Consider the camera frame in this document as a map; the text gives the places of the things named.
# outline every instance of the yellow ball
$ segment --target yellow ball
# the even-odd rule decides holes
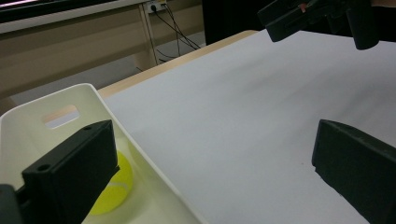
[[[120,151],[117,151],[117,158],[120,170],[110,179],[107,187],[93,205],[90,215],[101,215],[111,212],[123,203],[132,189],[133,173],[131,164]]]

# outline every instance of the white tabletop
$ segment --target white tabletop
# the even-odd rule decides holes
[[[315,173],[320,119],[396,146],[396,44],[263,31],[106,99],[209,223],[367,223]]]

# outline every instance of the wall socket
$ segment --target wall socket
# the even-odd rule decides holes
[[[146,3],[148,6],[148,13],[153,13],[152,6],[157,8],[157,11],[165,10],[166,0],[155,0]]]

